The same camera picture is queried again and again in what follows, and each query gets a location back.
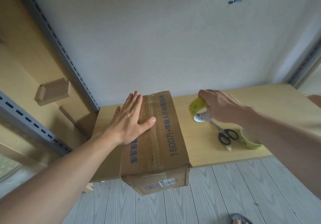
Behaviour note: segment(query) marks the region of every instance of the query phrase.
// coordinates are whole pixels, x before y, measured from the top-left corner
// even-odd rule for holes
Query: forearm
[[[321,198],[321,137],[244,108],[237,122]]]
[[[115,146],[91,139],[50,165],[0,200],[0,223],[61,223]]]

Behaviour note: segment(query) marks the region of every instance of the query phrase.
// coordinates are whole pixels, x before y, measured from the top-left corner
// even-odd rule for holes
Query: barcode sticker
[[[175,184],[175,179],[174,178],[166,179],[166,180],[163,180],[163,181],[159,181],[158,183],[159,183],[159,185],[161,187],[166,187],[168,185]]]

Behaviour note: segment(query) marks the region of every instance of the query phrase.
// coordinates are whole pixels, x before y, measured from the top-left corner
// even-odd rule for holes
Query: cardboard piece
[[[138,123],[155,125],[123,146],[122,180],[145,195],[189,184],[190,161],[169,91],[143,96]]]

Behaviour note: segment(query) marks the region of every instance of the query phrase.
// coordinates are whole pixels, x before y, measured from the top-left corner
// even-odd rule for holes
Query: scissors
[[[230,145],[231,139],[237,140],[239,138],[239,135],[232,129],[222,129],[219,125],[214,123],[213,121],[210,121],[220,132],[219,133],[219,141],[223,145]]]

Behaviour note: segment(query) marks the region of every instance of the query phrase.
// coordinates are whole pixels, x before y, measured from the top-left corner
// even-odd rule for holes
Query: slipper
[[[249,219],[247,219],[245,216],[239,214],[239,213],[234,213],[231,216],[231,224],[233,224],[233,221],[235,220],[240,220],[242,223],[247,222],[248,224],[253,224]]]

